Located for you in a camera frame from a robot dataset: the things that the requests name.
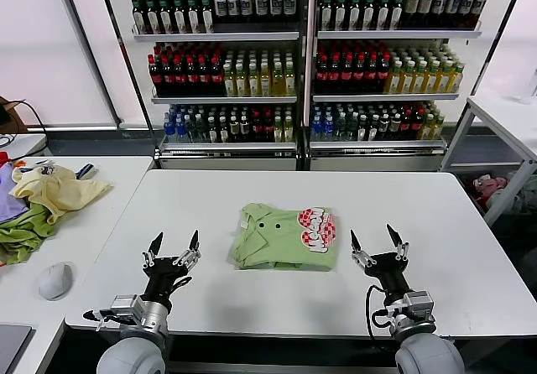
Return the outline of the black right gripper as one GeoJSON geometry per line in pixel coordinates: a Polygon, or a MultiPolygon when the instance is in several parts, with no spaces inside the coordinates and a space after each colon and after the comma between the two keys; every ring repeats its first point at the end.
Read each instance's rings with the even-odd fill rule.
{"type": "Polygon", "coordinates": [[[405,277],[404,270],[408,266],[409,243],[404,242],[400,234],[386,225],[388,234],[395,246],[394,252],[385,252],[370,256],[365,252],[353,229],[350,230],[352,259],[371,278],[376,278],[384,292],[384,303],[394,303],[401,300],[411,291],[405,277]]]}

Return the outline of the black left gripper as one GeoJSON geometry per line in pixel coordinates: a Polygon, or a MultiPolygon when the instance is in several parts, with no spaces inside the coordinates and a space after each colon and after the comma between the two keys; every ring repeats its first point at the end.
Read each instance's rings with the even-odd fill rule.
{"type": "Polygon", "coordinates": [[[201,258],[199,231],[195,230],[190,245],[179,257],[158,257],[164,233],[160,232],[150,243],[149,249],[142,252],[143,272],[148,277],[147,286],[142,294],[144,302],[169,304],[175,290],[188,284],[192,277],[188,268],[193,268],[201,258]]]}

